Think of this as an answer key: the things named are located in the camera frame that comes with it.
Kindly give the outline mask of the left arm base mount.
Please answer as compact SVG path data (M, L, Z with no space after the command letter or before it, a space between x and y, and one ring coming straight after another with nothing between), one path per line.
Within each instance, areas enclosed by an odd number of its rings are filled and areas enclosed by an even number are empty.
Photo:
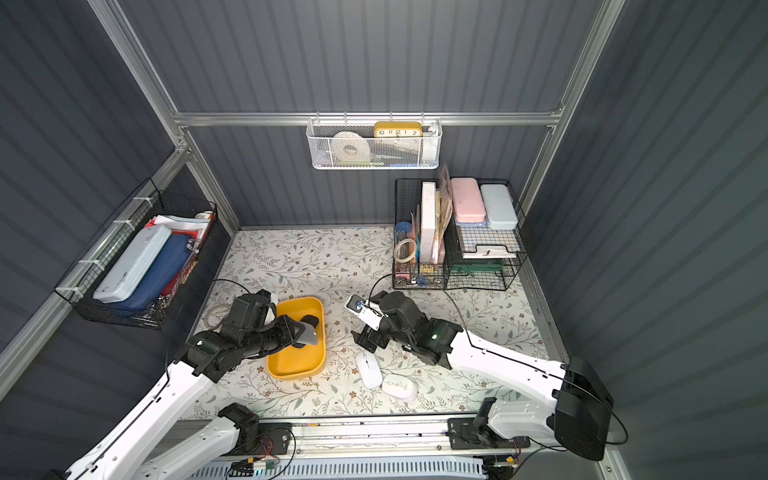
M266 455L285 455L292 448L292 433L293 427L287 422L260 423L256 429L241 434L235 446L223 456L263 458Z

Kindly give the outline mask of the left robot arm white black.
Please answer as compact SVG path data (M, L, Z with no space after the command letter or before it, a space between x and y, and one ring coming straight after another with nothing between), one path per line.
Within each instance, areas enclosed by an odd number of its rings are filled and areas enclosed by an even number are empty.
M151 459L181 414L245 359L315 345L320 319L280 315L270 292L236 297L221 325L194 334L136 406L63 479L183 479L212 459L260 442L259 417L233 403L200 432Z

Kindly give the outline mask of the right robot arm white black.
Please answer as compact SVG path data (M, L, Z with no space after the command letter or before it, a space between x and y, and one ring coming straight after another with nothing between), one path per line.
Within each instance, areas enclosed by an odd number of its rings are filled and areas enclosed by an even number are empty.
M541 360L502 347L458 323L428 317L400 291L353 295L345 308L363 322L353 339L370 353L394 342L427 365L480 375L530 400L525 406L484 399L473 421L479 443L551 439L581 458L603 459L614 400L587 361Z

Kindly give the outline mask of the white rounded mouse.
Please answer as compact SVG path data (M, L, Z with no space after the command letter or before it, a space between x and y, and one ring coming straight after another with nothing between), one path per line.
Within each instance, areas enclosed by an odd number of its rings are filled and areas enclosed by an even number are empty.
M417 384L399 374L386 375L382 380L381 389L390 397L403 402L413 401L418 393Z

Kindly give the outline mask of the silver mouse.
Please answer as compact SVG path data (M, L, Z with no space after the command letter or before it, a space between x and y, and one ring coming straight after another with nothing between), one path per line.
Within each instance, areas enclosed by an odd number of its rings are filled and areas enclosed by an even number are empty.
M312 324L298 322L295 326L295 338L292 345L295 348L303 348L305 345L316 345L318 337Z

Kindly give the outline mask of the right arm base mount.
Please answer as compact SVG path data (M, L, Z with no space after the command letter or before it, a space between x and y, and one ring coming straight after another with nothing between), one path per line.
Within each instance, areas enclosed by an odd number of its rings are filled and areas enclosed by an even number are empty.
M470 418L454 417L447 420L447 436L453 450L524 449L531 445L527 437L502 438L488 426L474 425Z

